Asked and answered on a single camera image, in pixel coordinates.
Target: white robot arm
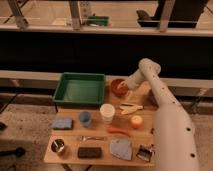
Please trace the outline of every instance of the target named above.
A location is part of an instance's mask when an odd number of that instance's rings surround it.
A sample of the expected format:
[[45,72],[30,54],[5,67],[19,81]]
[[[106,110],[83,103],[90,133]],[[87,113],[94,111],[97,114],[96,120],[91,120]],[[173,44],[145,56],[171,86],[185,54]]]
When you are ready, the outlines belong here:
[[154,114],[154,146],[156,171],[199,171],[194,140],[194,126],[188,113],[158,77],[159,64],[144,58],[139,69],[125,81],[129,89],[147,80],[158,110]]

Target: black chair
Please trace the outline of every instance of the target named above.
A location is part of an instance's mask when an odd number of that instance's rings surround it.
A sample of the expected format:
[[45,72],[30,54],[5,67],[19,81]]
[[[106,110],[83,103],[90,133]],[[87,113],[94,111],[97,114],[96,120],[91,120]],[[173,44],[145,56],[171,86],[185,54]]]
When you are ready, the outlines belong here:
[[[157,27],[166,0],[158,0],[154,16],[144,10],[138,10],[138,23],[141,27]],[[195,28],[208,0],[176,0],[168,27]]]

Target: blue sponge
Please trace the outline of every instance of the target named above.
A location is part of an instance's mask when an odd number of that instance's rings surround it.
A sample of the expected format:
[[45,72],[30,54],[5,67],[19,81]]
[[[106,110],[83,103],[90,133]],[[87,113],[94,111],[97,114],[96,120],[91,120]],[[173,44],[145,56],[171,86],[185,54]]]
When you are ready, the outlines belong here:
[[70,130],[72,129],[73,120],[69,117],[57,117],[52,124],[54,130]]

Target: white container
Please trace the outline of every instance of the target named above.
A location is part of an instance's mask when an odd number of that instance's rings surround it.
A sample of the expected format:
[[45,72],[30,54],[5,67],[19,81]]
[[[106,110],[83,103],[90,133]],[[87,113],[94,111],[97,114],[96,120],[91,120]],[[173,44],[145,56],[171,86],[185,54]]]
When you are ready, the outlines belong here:
[[115,108],[113,105],[105,103],[101,106],[100,113],[104,123],[110,124],[115,115]]

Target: orange object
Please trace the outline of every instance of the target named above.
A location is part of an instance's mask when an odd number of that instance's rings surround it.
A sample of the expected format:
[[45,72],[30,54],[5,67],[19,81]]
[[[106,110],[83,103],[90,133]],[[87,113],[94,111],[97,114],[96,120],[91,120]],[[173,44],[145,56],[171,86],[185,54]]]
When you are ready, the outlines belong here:
[[134,129],[138,129],[143,124],[143,118],[141,116],[135,115],[131,117],[130,123]]
[[123,96],[125,95],[128,91],[129,88],[127,86],[122,86],[118,88],[118,85],[124,81],[124,79],[115,79],[111,82],[111,91],[116,95],[116,96]]
[[125,129],[121,129],[121,128],[118,128],[118,127],[110,126],[106,130],[109,133],[120,133],[120,134],[127,135],[128,137],[131,137],[129,132],[127,132]]

